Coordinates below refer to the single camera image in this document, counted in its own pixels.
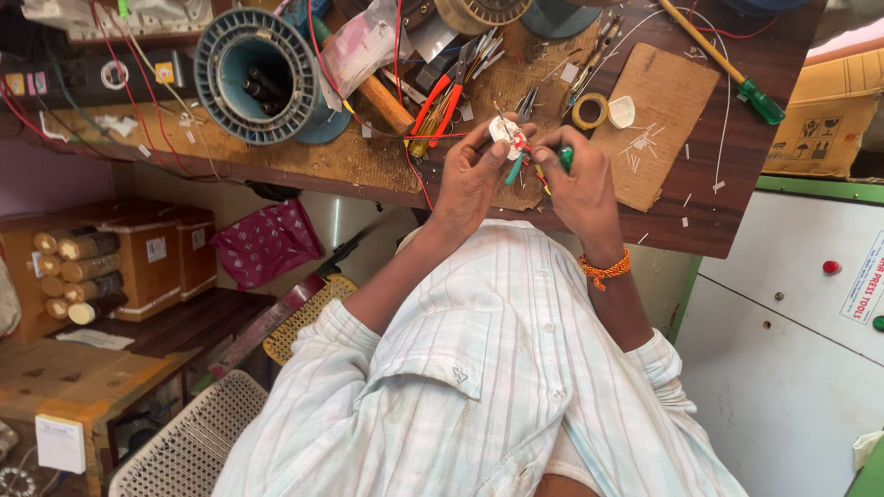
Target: pliers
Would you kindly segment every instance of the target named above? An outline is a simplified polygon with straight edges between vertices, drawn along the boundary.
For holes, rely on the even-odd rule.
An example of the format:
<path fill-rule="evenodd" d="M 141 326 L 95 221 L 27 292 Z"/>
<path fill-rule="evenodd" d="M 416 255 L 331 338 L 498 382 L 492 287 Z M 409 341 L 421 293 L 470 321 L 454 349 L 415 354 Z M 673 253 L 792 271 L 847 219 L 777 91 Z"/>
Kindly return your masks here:
<path fill-rule="evenodd" d="M 476 45 L 476 38 L 473 38 L 469 42 L 467 42 L 463 47 L 461 47 L 461 54 L 457 57 L 457 62 L 452 65 L 451 69 L 448 70 L 445 75 L 436 83 L 436 86 L 433 87 L 433 90 L 430 92 L 430 95 L 427 96 L 427 101 L 423 103 L 423 107 L 421 107 L 421 111 L 418 112 L 417 118 L 415 119 L 415 127 L 411 130 L 411 134 L 417 133 L 417 128 L 421 126 L 423 123 L 423 119 L 427 117 L 427 113 L 430 112 L 430 107 L 433 105 L 433 102 L 436 100 L 436 97 L 439 96 L 442 91 L 448 86 L 449 83 L 452 83 L 451 87 L 451 97 L 448 99 L 448 105 L 445 110 L 445 114 L 442 117 L 442 121 L 439 123 L 438 129 L 436 130 L 436 134 L 442 134 L 445 131 L 446 126 L 448 126 L 448 121 L 451 120 L 451 116 L 454 113 L 454 109 L 457 107 L 457 101 L 461 98 L 461 93 L 463 92 L 463 80 L 466 78 L 467 70 L 469 69 L 469 62 L 471 61 L 473 54 L 473 47 Z M 431 141 L 430 146 L 435 147 L 437 141 Z"/>
<path fill-rule="evenodd" d="M 528 122 L 528 118 L 531 116 L 531 111 L 534 109 L 534 99 L 537 98 L 537 90 L 540 87 L 531 87 L 528 90 L 528 93 L 519 100 L 519 103 L 515 106 L 515 112 L 519 115 L 516 124 L 523 125 Z"/>

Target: insulating tape roll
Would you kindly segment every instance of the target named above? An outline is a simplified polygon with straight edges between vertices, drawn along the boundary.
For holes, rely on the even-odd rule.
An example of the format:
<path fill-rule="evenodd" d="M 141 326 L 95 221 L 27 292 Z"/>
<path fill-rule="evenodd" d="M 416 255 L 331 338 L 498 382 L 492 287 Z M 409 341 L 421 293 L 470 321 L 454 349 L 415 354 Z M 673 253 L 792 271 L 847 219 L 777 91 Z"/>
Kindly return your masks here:
<path fill-rule="evenodd" d="M 587 100 L 592 100 L 593 102 L 597 103 L 599 109 L 601 109 L 601 112 L 598 115 L 598 119 L 596 119 L 595 122 L 588 123 L 580 118 L 580 107 Z M 607 99 L 598 93 L 588 93 L 584 96 L 581 96 L 577 99 L 576 102 L 574 102 L 574 107 L 571 108 L 571 118 L 574 120 L 574 124 L 576 124 L 577 127 L 583 130 L 592 129 L 602 124 L 603 122 L 605 122 L 605 119 L 607 119 L 607 114 Z"/>

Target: wooden hammer handle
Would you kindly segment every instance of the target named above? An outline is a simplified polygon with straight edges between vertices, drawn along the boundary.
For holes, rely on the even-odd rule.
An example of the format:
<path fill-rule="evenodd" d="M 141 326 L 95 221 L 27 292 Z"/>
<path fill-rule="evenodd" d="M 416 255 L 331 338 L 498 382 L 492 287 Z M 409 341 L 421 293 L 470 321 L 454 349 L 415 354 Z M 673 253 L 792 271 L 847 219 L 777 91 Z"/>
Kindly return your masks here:
<path fill-rule="evenodd" d="M 332 38 L 325 37 L 323 47 L 330 42 L 332 42 Z M 380 82 L 374 74 L 370 74 L 368 79 L 363 81 L 357 89 L 380 111 L 381 116 L 392 127 L 392 132 L 396 136 L 405 136 L 415 125 L 415 118 L 411 117 L 405 107 L 399 104 L 396 97 L 387 91 L 384 83 Z"/>

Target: red wire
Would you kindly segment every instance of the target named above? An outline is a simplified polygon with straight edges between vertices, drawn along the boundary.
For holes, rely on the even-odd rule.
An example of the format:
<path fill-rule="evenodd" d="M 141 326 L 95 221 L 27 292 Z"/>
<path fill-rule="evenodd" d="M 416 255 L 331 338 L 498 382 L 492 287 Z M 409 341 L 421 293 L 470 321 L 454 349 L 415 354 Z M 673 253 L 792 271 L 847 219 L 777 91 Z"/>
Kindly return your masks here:
<path fill-rule="evenodd" d="M 399 79 L 399 36 L 402 32 L 402 0 L 399 0 L 399 8 L 396 10 L 396 33 L 393 35 L 392 41 L 392 73 L 396 76 L 396 91 L 399 92 L 399 103 L 405 107 L 405 99 L 402 98 L 402 85 Z"/>
<path fill-rule="evenodd" d="M 408 160 L 408 165 L 411 166 L 411 172 L 415 174 L 417 182 L 421 185 L 423 196 L 427 199 L 427 205 L 430 207 L 430 212 L 433 212 L 433 204 L 430 202 L 430 196 L 427 194 L 427 187 L 423 185 L 423 178 L 421 178 L 421 175 L 417 173 L 415 165 L 411 164 L 411 154 L 408 152 L 408 147 L 405 148 L 405 158 L 406 160 Z"/>
<path fill-rule="evenodd" d="M 307 8 L 308 8 L 308 11 L 311 11 L 310 9 L 313 8 L 313 0 L 307 0 Z M 307 16 L 307 21 L 310 24 L 310 40 L 313 42 L 313 50 L 316 51 L 316 60 L 319 61 L 319 66 L 320 66 L 320 68 L 322 68 L 323 74 L 325 75 L 325 78 L 328 80 L 329 84 L 331 85 L 331 88 L 334 89 L 335 93 L 337 93 L 338 96 L 340 96 L 341 100 L 346 100 L 346 98 L 344 98 L 344 95 L 338 89 L 338 85 L 334 84 L 334 80 L 332 80 L 332 77 L 329 75 L 328 69 L 325 67 L 325 62 L 323 62 L 322 52 L 319 50 L 319 45 L 316 43 L 316 33 L 314 33 L 314 31 L 313 31 L 313 16 L 312 15 Z M 356 119 L 356 121 L 359 122 L 359 124 L 367 127 L 373 133 L 382 134 L 383 136 L 388 136 L 390 138 L 396 138 L 396 139 L 402 139 L 402 140 L 418 140 L 418 139 L 424 138 L 424 136 L 402 136 L 402 137 L 394 136 L 392 134 L 385 133 L 385 132 L 380 131 L 372 126 L 369 126 L 365 121 L 360 119 L 359 115 L 357 115 L 355 112 L 351 112 L 351 114 L 353 115 L 353 119 Z M 456 138 L 456 137 L 464 136 L 464 135 L 466 135 L 466 134 L 461 134 L 461 133 L 436 134 L 436 135 L 430 136 L 430 138 L 433 140 L 437 140 L 437 139 L 444 140 L 446 138 Z"/>
<path fill-rule="evenodd" d="M 720 29 L 713 29 L 711 27 L 696 26 L 694 24 L 694 9 L 697 8 L 698 1 L 699 0 L 694 0 L 694 4 L 690 7 L 690 12 L 688 12 L 688 22 L 690 23 L 690 25 L 693 26 L 694 29 L 696 29 L 697 31 L 706 31 L 707 33 L 724 34 L 726 37 L 733 38 L 735 40 L 745 40 L 747 38 L 751 38 L 752 36 L 755 36 L 758 33 L 761 33 L 765 29 L 768 29 L 769 27 L 773 26 L 774 22 L 776 22 L 776 18 L 778 17 L 778 16 L 773 16 L 773 19 L 771 19 L 771 21 L 768 22 L 766 26 L 762 27 L 761 29 L 759 29 L 755 33 L 752 33 L 752 34 L 731 34 L 731 33 L 728 33 L 727 31 L 722 31 Z"/>
<path fill-rule="evenodd" d="M 307 0 L 307 14 L 308 14 L 307 20 L 308 20 L 308 23 L 310 24 L 310 40 L 313 42 L 313 50 L 316 51 L 316 60 L 319 61 L 319 65 L 323 69 L 323 74 L 325 74 L 325 78 L 329 81 L 329 84 L 331 84 L 331 87 L 334 88 L 335 92 L 338 93 L 341 100 L 346 100 L 346 98 L 344 98 L 344 95 L 342 93 L 340 93 L 340 90 L 338 90 L 338 86 L 334 84 L 332 77 L 329 75 L 328 69 L 325 68 L 325 62 L 323 62 L 322 52 L 319 50 L 319 45 L 316 43 L 316 32 L 313 31 L 313 16 L 311 15 L 311 12 L 313 12 L 313 0 Z M 355 112 L 351 112 L 351 113 L 353 114 L 354 119 L 359 121 L 359 123 L 362 124 L 363 126 L 366 126 L 366 124 L 364 122 L 362 122 L 362 119 L 359 119 L 359 116 L 357 116 Z M 430 203 L 430 196 L 427 194 L 427 187 L 423 184 L 423 179 L 421 178 L 421 175 L 417 173 L 417 169 L 415 168 L 415 165 L 411 164 L 411 156 L 408 154 L 408 147 L 405 148 L 405 158 L 406 158 L 406 160 L 408 160 L 408 165 L 411 166 L 411 172 L 413 172 L 415 174 L 415 178 L 417 178 L 418 184 L 421 185 L 421 189 L 423 190 L 423 196 L 426 197 L 427 205 L 430 207 L 430 211 L 432 211 L 433 204 Z"/>
<path fill-rule="evenodd" d="M 141 125 L 144 126 L 144 135 L 148 137 L 148 143 L 150 144 L 150 148 L 153 149 L 154 155 L 156 155 L 156 159 L 160 161 L 160 164 L 165 165 L 163 162 L 163 158 L 160 157 L 159 153 L 156 152 L 156 148 L 154 148 L 154 142 L 150 140 L 150 134 L 148 133 L 148 125 L 144 122 L 144 116 L 141 115 L 141 111 L 138 110 L 138 105 L 135 104 L 135 99 L 132 98 L 132 92 L 129 91 L 129 82 L 128 82 L 128 72 L 123 72 L 123 65 L 117 58 L 117 54 L 114 53 L 113 48 L 111 47 L 111 42 L 108 39 L 107 33 L 104 32 L 104 26 L 102 26 L 102 21 L 98 19 L 98 11 L 95 10 L 95 0 L 89 0 L 89 8 L 92 10 L 92 16 L 95 18 L 95 23 L 98 25 L 98 28 L 102 30 L 102 36 L 104 37 L 104 44 L 108 46 L 108 50 L 110 50 L 110 56 L 113 57 L 114 62 L 117 63 L 117 71 L 119 71 L 119 75 L 123 78 L 123 86 L 126 87 L 126 93 L 129 95 L 129 102 L 132 102 L 132 107 L 135 109 L 135 113 L 138 114 L 138 119 L 141 120 Z"/>
<path fill-rule="evenodd" d="M 6 106 L 9 107 L 9 110 L 12 111 L 12 113 L 15 114 L 15 117 L 19 118 L 19 120 L 25 126 L 31 128 L 35 133 L 39 134 L 41 138 L 43 138 L 44 140 L 47 140 L 47 141 L 51 141 L 50 138 L 48 136 L 46 136 L 46 134 L 44 134 L 40 128 L 38 128 L 37 126 L 34 125 L 33 122 L 31 122 L 30 119 L 25 118 L 22 114 L 19 113 L 19 111 L 16 110 L 15 106 L 12 104 L 12 99 L 10 98 L 10 96 L 12 96 L 13 98 L 15 98 L 15 96 L 12 93 L 12 88 L 9 88 L 6 85 L 6 75 L 0 74 L 0 78 L 2 78 L 0 80 L 0 87 L 2 87 L 2 88 L 0 88 L 0 89 L 3 90 L 3 98 L 6 101 Z"/>
<path fill-rule="evenodd" d="M 178 163 L 178 167 L 181 168 L 182 171 L 187 171 L 187 169 L 184 168 L 184 165 L 181 164 L 181 159 L 178 157 L 178 152 L 175 151 L 175 148 L 171 145 L 171 143 L 169 143 L 169 138 L 166 136 L 165 129 L 163 128 L 163 115 L 160 113 L 160 106 L 156 102 L 156 97 L 154 96 L 154 90 L 150 87 L 150 80 L 148 79 L 148 75 L 144 72 L 144 67 L 141 65 L 141 57 L 139 57 L 139 55 L 137 53 L 135 53 L 135 48 L 132 46 L 132 44 L 129 42 L 129 39 L 126 37 L 126 33 L 124 33 L 123 30 L 120 29 L 120 27 L 117 25 L 117 21 L 115 21 L 113 19 L 113 17 L 108 13 L 107 9 L 104 8 L 104 5 L 102 5 L 102 4 L 99 4 L 99 5 L 101 6 L 102 11 L 104 11 L 104 15 L 106 15 L 108 17 L 108 19 L 110 19 L 110 23 L 117 29 L 117 31 L 119 31 L 120 36 L 123 37 L 123 41 L 126 42 L 126 46 L 129 47 L 129 51 L 132 52 L 132 56 L 135 57 L 135 64 L 138 64 L 138 68 L 141 69 L 141 77 L 144 78 L 145 84 L 148 85 L 148 92 L 150 92 L 150 98 L 154 101 L 154 108 L 156 109 L 156 118 L 159 119 L 159 121 L 160 121 L 160 133 L 163 135 L 163 139 L 165 140 L 166 145 L 169 145 L 169 149 L 171 150 L 172 154 L 175 156 L 175 162 Z"/>
<path fill-rule="evenodd" d="M 39 127 L 37 127 L 34 124 L 34 122 L 31 119 L 29 119 L 27 117 L 27 112 L 25 111 L 25 107 L 22 106 L 21 102 L 19 102 L 19 99 L 15 96 L 14 93 L 12 93 L 12 88 L 9 88 L 9 86 L 6 84 L 6 75 L 5 74 L 0 74 L 0 95 L 2 95 L 4 101 L 6 101 L 6 106 L 9 107 L 9 110 L 12 111 L 13 114 L 15 114 L 15 117 L 19 118 L 19 120 L 22 122 L 22 124 L 31 128 L 31 130 L 33 130 L 35 133 L 37 133 L 44 140 L 52 142 L 52 143 L 60 142 L 59 143 L 60 145 L 63 145 L 66 149 L 69 149 L 69 150 L 73 151 L 74 153 L 76 153 L 76 150 L 71 145 L 65 143 L 64 140 L 57 140 L 56 141 L 56 140 L 49 138 L 49 136 L 47 136 Z"/>

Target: orange-handled pliers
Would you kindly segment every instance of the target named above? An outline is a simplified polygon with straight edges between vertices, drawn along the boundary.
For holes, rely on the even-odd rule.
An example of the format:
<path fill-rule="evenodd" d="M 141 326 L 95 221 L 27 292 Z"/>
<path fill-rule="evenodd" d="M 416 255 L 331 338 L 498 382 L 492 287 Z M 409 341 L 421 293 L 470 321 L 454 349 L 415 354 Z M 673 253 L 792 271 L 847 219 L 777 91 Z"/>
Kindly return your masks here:
<path fill-rule="evenodd" d="M 476 38 L 473 38 L 461 47 L 461 54 L 457 57 L 457 62 L 455 62 L 454 65 L 451 66 L 451 69 L 439 79 L 436 86 L 434 86 L 433 90 L 430 92 L 430 95 L 427 96 L 427 101 L 423 103 L 421 111 L 417 113 L 415 127 L 411 130 L 411 134 L 417 134 L 417 128 L 421 126 L 423 119 L 427 117 L 427 113 L 430 111 L 430 107 L 433 105 L 436 97 L 448 87 L 449 83 L 453 83 L 451 97 L 448 99 L 448 106 L 442 117 L 442 122 L 439 123 L 438 129 L 433 135 L 442 134 L 445 131 L 446 126 L 448 126 L 448 121 L 451 120 L 451 115 L 457 107 L 457 101 L 461 98 L 461 93 L 463 92 L 463 80 L 469 70 L 469 62 L 473 56 L 473 47 L 475 45 Z M 431 141 L 430 146 L 435 147 L 436 143 L 436 141 Z"/>

